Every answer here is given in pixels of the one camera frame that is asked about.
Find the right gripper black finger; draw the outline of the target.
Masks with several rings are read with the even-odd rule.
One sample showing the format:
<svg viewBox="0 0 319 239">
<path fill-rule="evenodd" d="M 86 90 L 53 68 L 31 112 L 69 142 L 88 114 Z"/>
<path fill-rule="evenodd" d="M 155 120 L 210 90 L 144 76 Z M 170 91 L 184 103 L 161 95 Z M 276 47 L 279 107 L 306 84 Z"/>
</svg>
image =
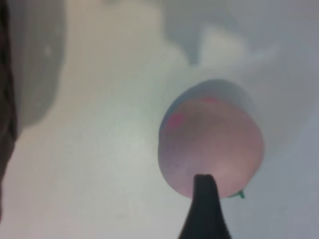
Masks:
<svg viewBox="0 0 319 239">
<path fill-rule="evenodd" d="M 192 203 L 180 239 L 231 239 L 211 175 L 195 175 Z"/>
</svg>

